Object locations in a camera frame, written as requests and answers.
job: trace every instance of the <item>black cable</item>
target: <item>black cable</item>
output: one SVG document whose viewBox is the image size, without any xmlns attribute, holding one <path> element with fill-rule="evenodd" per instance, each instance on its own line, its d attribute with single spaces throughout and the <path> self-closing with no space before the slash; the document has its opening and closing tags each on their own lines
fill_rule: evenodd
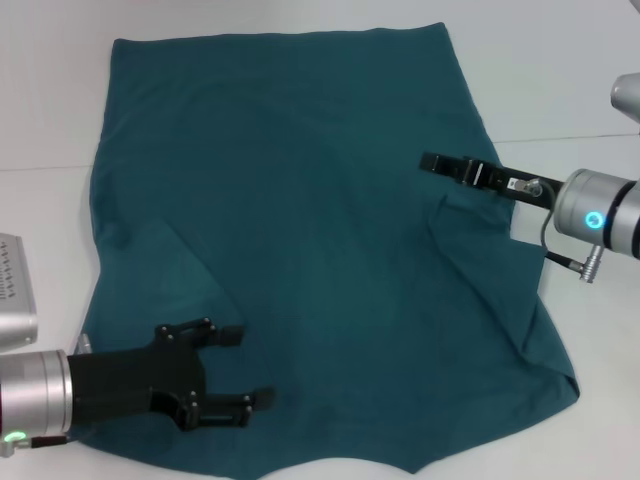
<svg viewBox="0 0 640 480">
<path fill-rule="evenodd" d="M 542 222 L 542 229 L 540 230 L 540 245 L 549 250 L 549 248 L 547 247 L 547 227 L 549 226 L 549 222 L 551 222 L 551 217 L 553 217 L 553 212 L 556 208 L 556 192 L 553 190 L 553 188 L 551 188 L 551 185 L 549 185 L 544 180 L 538 179 L 538 182 L 540 183 L 540 185 L 542 185 L 542 187 L 544 187 L 544 189 L 551 197 L 551 208 L 549 209 L 547 218 L 545 218 L 544 222 Z"/>
<path fill-rule="evenodd" d="M 542 222 L 542 228 L 540 229 L 540 244 L 547 250 L 545 257 L 562 267 L 573 270 L 571 268 L 571 265 L 572 264 L 581 265 L 581 262 L 577 262 L 572 258 L 565 257 L 564 255 L 560 255 L 558 253 L 550 252 L 549 247 L 547 247 L 547 227 L 549 226 L 549 223 L 551 222 L 551 217 L 553 217 L 553 214 L 555 212 L 557 198 L 556 198 L 556 192 L 553 190 L 551 185 L 549 185 L 547 182 L 541 179 L 538 179 L 538 182 L 547 191 L 547 194 L 549 195 L 549 197 L 551 197 L 551 208 L 549 209 L 549 213 L 547 214 L 547 217 L 544 219 L 544 222 Z"/>
</svg>

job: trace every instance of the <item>cable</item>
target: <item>cable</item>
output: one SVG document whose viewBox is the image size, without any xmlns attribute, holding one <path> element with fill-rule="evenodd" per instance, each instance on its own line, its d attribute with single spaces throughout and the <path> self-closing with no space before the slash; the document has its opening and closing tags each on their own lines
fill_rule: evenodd
<svg viewBox="0 0 640 480">
<path fill-rule="evenodd" d="M 538 179 L 538 183 L 540 183 L 540 185 L 544 187 L 544 189 L 551 197 L 551 208 L 549 209 L 547 218 L 545 218 L 544 222 L 542 222 L 542 228 L 540 229 L 540 245 L 549 250 L 549 248 L 547 247 L 547 227 L 549 226 L 549 222 L 551 222 L 551 217 L 553 217 L 553 212 L 556 208 L 556 192 L 554 192 L 553 188 L 551 188 L 551 185 L 549 185 L 544 180 Z"/>
<path fill-rule="evenodd" d="M 582 263 L 578 262 L 572 258 L 565 257 L 564 255 L 560 255 L 554 252 L 549 251 L 549 247 L 547 246 L 547 227 L 549 226 L 549 222 L 551 222 L 551 217 L 555 212 L 556 208 L 556 192 L 553 190 L 549 183 L 545 182 L 541 179 L 536 179 L 540 185 L 547 191 L 547 194 L 551 197 L 551 208 L 549 208 L 549 213 L 547 217 L 542 222 L 542 228 L 540 229 L 540 244 L 547 250 L 545 257 L 547 257 L 552 262 L 557 263 L 558 265 L 568 268 L 574 272 L 580 272 L 582 268 Z"/>
</svg>

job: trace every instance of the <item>gray device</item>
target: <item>gray device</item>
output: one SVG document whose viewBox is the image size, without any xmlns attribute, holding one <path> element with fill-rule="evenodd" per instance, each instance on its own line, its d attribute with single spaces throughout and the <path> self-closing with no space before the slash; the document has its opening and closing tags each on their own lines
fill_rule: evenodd
<svg viewBox="0 0 640 480">
<path fill-rule="evenodd" d="M 34 343 L 36 307 L 22 239 L 0 233 L 0 352 Z"/>
</svg>

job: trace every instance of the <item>metal cylinder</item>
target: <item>metal cylinder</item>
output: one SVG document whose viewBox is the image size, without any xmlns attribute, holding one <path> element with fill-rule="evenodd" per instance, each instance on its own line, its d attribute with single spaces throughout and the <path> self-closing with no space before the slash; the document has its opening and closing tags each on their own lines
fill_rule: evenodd
<svg viewBox="0 0 640 480">
<path fill-rule="evenodd" d="M 0 356 L 0 441 L 65 433 L 72 409 L 62 350 Z"/>
<path fill-rule="evenodd" d="M 556 200 L 556 230 L 605 246 L 611 206 L 629 180 L 591 170 L 578 170 L 565 182 Z"/>
</svg>

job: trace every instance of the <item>teal cloth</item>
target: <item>teal cloth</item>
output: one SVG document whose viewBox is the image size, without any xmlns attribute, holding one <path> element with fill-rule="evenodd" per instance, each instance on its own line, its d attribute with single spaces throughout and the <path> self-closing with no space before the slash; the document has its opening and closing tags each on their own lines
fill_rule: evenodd
<svg viewBox="0 0 640 480">
<path fill-rule="evenodd" d="M 443 24 L 113 48 L 91 181 L 96 351 L 204 316 L 211 393 L 272 385 L 243 430 L 149 414 L 101 450 L 255 479 L 326 457 L 415 472 L 576 401 L 512 203 L 418 170 L 498 161 Z"/>
</svg>

